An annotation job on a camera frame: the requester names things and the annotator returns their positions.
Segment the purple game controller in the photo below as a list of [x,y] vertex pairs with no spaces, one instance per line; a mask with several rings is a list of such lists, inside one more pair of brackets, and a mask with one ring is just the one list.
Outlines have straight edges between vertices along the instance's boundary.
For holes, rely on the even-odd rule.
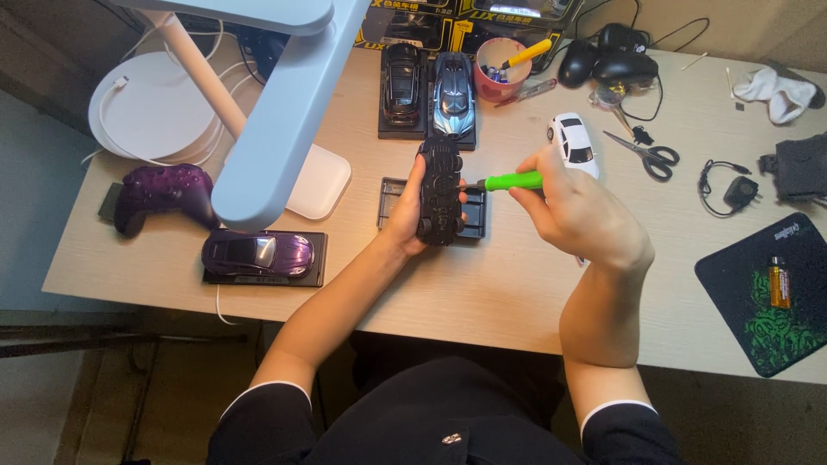
[[170,210],[181,210],[207,229],[218,228],[221,221],[209,201],[212,192],[213,180],[196,165],[142,166],[123,177],[115,204],[115,229],[135,237],[147,213]]

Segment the wooden desk surface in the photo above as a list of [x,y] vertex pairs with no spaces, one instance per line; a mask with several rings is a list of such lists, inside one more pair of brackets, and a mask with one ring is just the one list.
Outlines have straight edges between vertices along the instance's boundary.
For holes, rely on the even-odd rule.
[[[701,206],[698,176],[710,158],[739,163],[757,171],[759,156],[775,151],[786,139],[803,139],[827,130],[827,110],[808,111],[789,127],[774,127],[767,105],[746,103],[746,111],[729,99],[724,68],[733,80],[758,68],[755,64],[704,58],[686,71],[695,57],[653,50],[660,64],[665,96],[660,115],[644,123],[656,144],[673,147],[681,163],[672,180],[659,184],[643,171],[640,159],[611,141],[602,130],[625,137],[611,112],[592,108],[590,86],[558,87],[539,97],[493,109],[480,102],[476,151],[463,154],[468,180],[512,172],[532,151],[548,144],[547,122],[577,112],[590,133],[600,163],[601,182],[620,198],[648,229],[657,260],[646,280],[642,302],[640,363],[702,372],[756,376],[694,273],[703,256],[726,247],[796,210],[777,205],[770,177],[752,176],[765,199],[734,218],[717,219]],[[221,58],[222,70],[236,61]],[[376,138],[380,54],[351,51],[316,136],[316,144],[346,158],[353,180],[333,215],[313,223],[290,212],[270,228],[319,231],[330,237],[329,282],[376,235],[376,213],[383,176],[405,178],[417,141]],[[545,75],[557,72],[557,63]],[[233,74],[227,84],[243,73]],[[805,73],[827,86],[827,75]],[[250,85],[237,97],[250,108],[258,89]],[[651,116],[657,91],[627,98],[627,111]],[[225,136],[222,144],[232,143]],[[223,156],[205,165],[214,179]],[[146,220],[131,241],[118,237],[97,211],[108,186],[139,164],[105,154],[96,156],[80,190],[51,264],[43,290],[174,309],[215,312],[216,287],[202,285],[199,253],[208,233],[183,215],[157,214]],[[720,200],[736,174],[715,168],[710,174],[710,202]],[[361,328],[462,343],[535,352],[560,352],[558,319],[566,298],[580,279],[575,259],[543,242],[528,215],[507,193],[490,195],[488,237],[476,246],[433,249],[412,260],[376,303]],[[827,209],[805,207],[827,234]],[[285,320],[315,289],[223,286],[226,315]],[[779,379],[827,383],[827,349],[821,349],[777,376]]]

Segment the white sleeve trim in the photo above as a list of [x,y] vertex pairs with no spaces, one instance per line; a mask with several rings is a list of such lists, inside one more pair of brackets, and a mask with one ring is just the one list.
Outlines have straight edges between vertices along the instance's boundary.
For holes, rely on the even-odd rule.
[[224,418],[224,415],[226,415],[227,412],[232,408],[232,406],[236,402],[238,402],[238,400],[241,399],[247,392],[250,392],[250,391],[256,389],[257,387],[267,386],[269,384],[286,384],[286,385],[289,385],[289,386],[292,386],[292,387],[295,387],[295,388],[299,389],[299,391],[302,391],[304,396],[308,398],[308,404],[310,404],[310,411],[313,411],[313,402],[310,401],[310,396],[308,395],[307,391],[305,391],[302,386],[299,386],[298,384],[296,384],[294,382],[290,382],[290,381],[267,381],[267,382],[263,382],[261,384],[257,384],[255,386],[249,387],[249,388],[247,388],[246,391],[242,392],[238,397],[236,397],[236,399],[230,404],[230,406],[227,407],[224,410],[224,413],[221,414],[221,417],[219,418],[219,421],[221,420],[221,418]]
[[592,409],[592,411],[589,412],[588,415],[586,415],[586,418],[583,419],[583,424],[580,426],[580,441],[583,440],[583,431],[586,429],[586,423],[589,422],[589,419],[591,419],[591,417],[594,416],[594,414],[596,414],[597,412],[605,409],[606,407],[611,407],[612,405],[620,405],[620,404],[642,405],[644,407],[648,407],[648,408],[652,409],[653,412],[657,413],[657,410],[655,410],[654,407],[647,404],[646,402],[641,402],[640,400],[612,400],[610,402],[600,404],[600,405],[596,406],[594,409]]

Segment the person's left hand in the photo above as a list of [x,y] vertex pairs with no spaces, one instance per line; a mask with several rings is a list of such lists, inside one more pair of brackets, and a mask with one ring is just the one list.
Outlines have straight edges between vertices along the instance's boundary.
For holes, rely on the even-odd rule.
[[[421,155],[416,155],[405,190],[396,201],[394,212],[388,218],[388,223],[380,232],[380,235],[387,237],[407,256],[417,255],[428,247],[416,237],[416,229],[419,225],[419,188],[422,186],[424,176],[425,159]],[[460,180],[460,184],[465,184],[465,180]],[[467,201],[468,195],[461,192],[460,202]],[[467,219],[468,217],[463,213],[462,220],[467,221]]]

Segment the person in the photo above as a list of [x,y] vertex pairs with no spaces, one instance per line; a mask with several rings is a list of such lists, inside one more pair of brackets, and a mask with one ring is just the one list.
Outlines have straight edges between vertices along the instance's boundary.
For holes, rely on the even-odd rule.
[[532,421],[499,378],[458,357],[392,376],[320,438],[314,434],[309,395],[317,369],[408,259],[426,248],[416,238],[425,171],[417,155],[385,228],[279,331],[250,389],[219,420],[207,463],[680,463],[636,367],[640,296],[655,257],[649,236],[605,187],[565,168],[551,146],[517,172],[535,169],[545,200],[525,189],[512,188],[510,195],[542,239],[590,261],[559,328],[582,451],[571,451]]

